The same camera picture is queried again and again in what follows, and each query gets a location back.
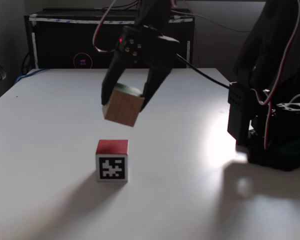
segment white table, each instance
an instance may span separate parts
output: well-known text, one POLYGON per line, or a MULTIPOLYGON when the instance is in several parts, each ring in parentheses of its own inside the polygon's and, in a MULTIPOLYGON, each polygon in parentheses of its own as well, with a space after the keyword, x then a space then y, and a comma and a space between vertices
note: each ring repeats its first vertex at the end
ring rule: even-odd
POLYGON ((105 73, 49 70, 0 98, 0 240, 300 240, 300 170, 246 164, 226 89, 174 70, 130 128, 103 119, 105 73), (130 140, 127 184, 96 183, 99 139, 130 140))

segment cable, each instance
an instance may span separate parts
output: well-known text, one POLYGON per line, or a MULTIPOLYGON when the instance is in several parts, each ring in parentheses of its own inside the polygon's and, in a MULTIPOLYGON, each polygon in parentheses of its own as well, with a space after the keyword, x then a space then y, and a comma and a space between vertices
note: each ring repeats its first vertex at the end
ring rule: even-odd
POLYGON ((25 64, 26 64, 27 57, 29 57, 29 56, 30 56, 30 53, 28 52, 25 55, 24 59, 23 59, 23 62, 22 62, 22 65, 21 65, 21 73, 22 73, 22 75, 25 74, 25 72, 24 72, 24 69, 26 68, 25 64))
POLYGON ((113 0, 112 3, 110 4, 109 8, 105 11, 104 15, 102 16, 101 20, 100 20, 100 23, 98 24, 98 26, 96 27, 95 29, 95 32, 94 32, 94 35, 93 35, 93 38, 92 38, 92 45, 93 47, 99 52, 99 53, 113 53, 115 50, 110 50, 110 51, 106 51, 106 50, 101 50, 99 48, 97 48, 96 46, 96 39, 97 39, 97 36, 98 36, 98 33, 102 27, 102 25, 104 24, 104 21, 108 15, 108 13, 110 12, 111 8, 113 7, 113 5, 116 3, 117 0, 113 0))
POLYGON ((29 57, 29 61, 28 61, 28 64, 26 66, 26 73, 29 73, 31 69, 32 69, 31 58, 29 57))
POLYGON ((187 60, 185 60, 182 56, 180 56, 179 54, 176 55, 176 58, 178 60, 180 60, 181 62, 183 62, 184 64, 188 65, 190 68, 192 68, 194 71, 196 71, 198 74, 204 76, 206 79, 210 80, 211 82, 214 82, 215 84, 220 85, 221 87, 224 87, 225 89, 229 89, 229 87, 217 80, 214 80, 212 77, 206 75, 205 73, 203 73, 202 71, 200 71, 199 69, 197 69, 195 66, 193 66, 190 62, 188 62, 187 60))
POLYGON ((127 7, 127 8, 124 8, 124 9, 112 9, 112 11, 115 11, 115 13, 120 13, 120 12, 123 12, 125 10, 132 9, 133 7, 135 7, 137 5, 138 4, 136 3, 136 4, 133 4, 133 5, 129 6, 129 7, 127 7))
POLYGON ((264 131, 264 150, 268 149, 269 123, 270 123, 270 118, 271 118, 271 114, 272 114, 272 102, 270 101, 268 103, 268 105, 269 105, 268 116, 266 117, 265 131, 264 131))
POLYGON ((113 6, 112 8, 113 8, 113 9, 117 9, 117 8, 128 7, 128 6, 130 6, 131 4, 137 3, 138 1, 139 1, 139 0, 135 0, 135 1, 131 2, 131 3, 129 3, 129 4, 121 5, 121 6, 113 6))
POLYGON ((176 8, 177 7, 176 0, 171 0, 171 7, 172 8, 176 8))
POLYGON ((278 70, 278 75, 277 75, 276 80, 274 82, 273 88, 270 91, 270 94, 267 96, 265 101, 262 101, 261 98, 260 98, 259 93, 255 89, 252 89, 256 94, 256 98, 257 98, 259 104, 262 105, 262 106, 267 105, 271 101, 272 97, 274 96, 274 94, 276 92, 276 89, 277 89, 277 87, 280 83, 280 80, 281 80, 281 77, 282 77, 282 74, 283 74, 283 71, 284 71, 284 65, 286 63, 288 52, 290 50, 292 42, 295 39, 296 34, 297 34, 297 31, 298 31, 298 28, 299 28, 299 23, 300 23, 300 0, 297 0, 297 3, 298 3, 298 16, 297 16, 297 19, 296 19, 296 22, 295 22, 295 27, 294 27, 294 30, 291 34, 290 40, 289 40, 288 44, 286 45, 286 48, 283 52, 282 60, 281 60, 279 70, 278 70))
POLYGON ((292 98, 292 100, 289 103, 292 104, 298 98, 300 98, 300 94, 298 94, 297 96, 295 96, 294 98, 292 98))
POLYGON ((34 72, 32 72, 32 73, 29 73, 29 74, 27 74, 27 75, 20 76, 20 77, 18 77, 18 78, 15 80, 14 84, 17 84, 21 79, 24 79, 24 78, 27 78, 27 77, 31 77, 31 76, 33 76, 33 75, 35 75, 35 74, 37 74, 37 73, 39 73, 39 72, 42 72, 42 71, 44 71, 44 70, 49 70, 49 68, 39 69, 39 70, 34 71, 34 72))
POLYGON ((246 30, 236 30, 236 29, 233 29, 233 28, 230 28, 230 27, 227 27, 227 26, 224 26, 224 25, 221 25, 220 23, 218 22, 215 22, 215 21, 212 21, 211 19, 203 16, 203 15, 199 15, 199 14, 194 14, 194 13, 186 13, 186 12, 181 12, 181 11, 175 11, 175 10, 171 10, 171 12, 173 13, 176 13, 176 14, 183 14, 183 15, 190 15, 190 16, 195 16, 195 17, 200 17, 200 18, 203 18, 211 23, 214 23, 216 25, 218 25, 219 27, 222 27, 224 29, 228 29, 228 30, 231 30, 231 31, 234 31, 234 32, 237 32, 237 33, 250 33, 250 31, 246 31, 246 30))

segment computer tower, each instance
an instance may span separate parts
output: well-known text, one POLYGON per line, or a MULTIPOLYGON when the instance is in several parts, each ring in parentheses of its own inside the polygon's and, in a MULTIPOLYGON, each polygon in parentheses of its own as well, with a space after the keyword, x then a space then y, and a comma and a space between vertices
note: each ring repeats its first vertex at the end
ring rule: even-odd
MULTIPOLYGON (((177 9, 188 12, 188 9, 177 9)), ((106 69, 113 53, 97 52, 92 38, 105 11, 95 8, 47 8, 25 16, 31 66, 36 69, 106 69)), ((104 50, 115 48, 124 25, 133 25, 137 10, 111 11, 107 16, 96 45, 104 50)), ((171 13, 162 33, 180 41, 179 54, 192 62, 195 19, 171 13)), ((146 68, 135 63, 132 68, 146 68)), ((175 68, 186 65, 175 60, 175 68)))

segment wooden cube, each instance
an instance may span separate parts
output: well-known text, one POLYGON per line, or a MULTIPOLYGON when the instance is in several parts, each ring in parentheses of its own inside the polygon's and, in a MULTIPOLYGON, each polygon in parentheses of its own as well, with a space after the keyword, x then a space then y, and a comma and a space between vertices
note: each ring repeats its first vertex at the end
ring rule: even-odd
POLYGON ((97 182, 128 182, 128 140, 100 140, 95 156, 97 182))
POLYGON ((104 119, 134 127, 145 101, 141 95, 138 89, 117 83, 108 104, 102 108, 104 119))

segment blue cable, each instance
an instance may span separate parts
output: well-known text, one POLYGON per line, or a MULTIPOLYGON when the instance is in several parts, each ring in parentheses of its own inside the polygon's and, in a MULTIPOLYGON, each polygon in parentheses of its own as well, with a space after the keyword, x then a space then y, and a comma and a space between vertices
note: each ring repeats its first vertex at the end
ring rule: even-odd
POLYGON ((35 75, 35 74, 37 74, 37 73, 39 73, 39 72, 42 72, 42 71, 44 71, 44 70, 49 70, 49 68, 39 69, 39 70, 34 71, 34 72, 32 72, 32 73, 29 73, 29 74, 20 76, 20 77, 18 77, 18 78, 15 80, 14 84, 17 84, 21 79, 24 79, 24 78, 27 78, 27 77, 31 77, 31 76, 33 76, 33 75, 35 75))

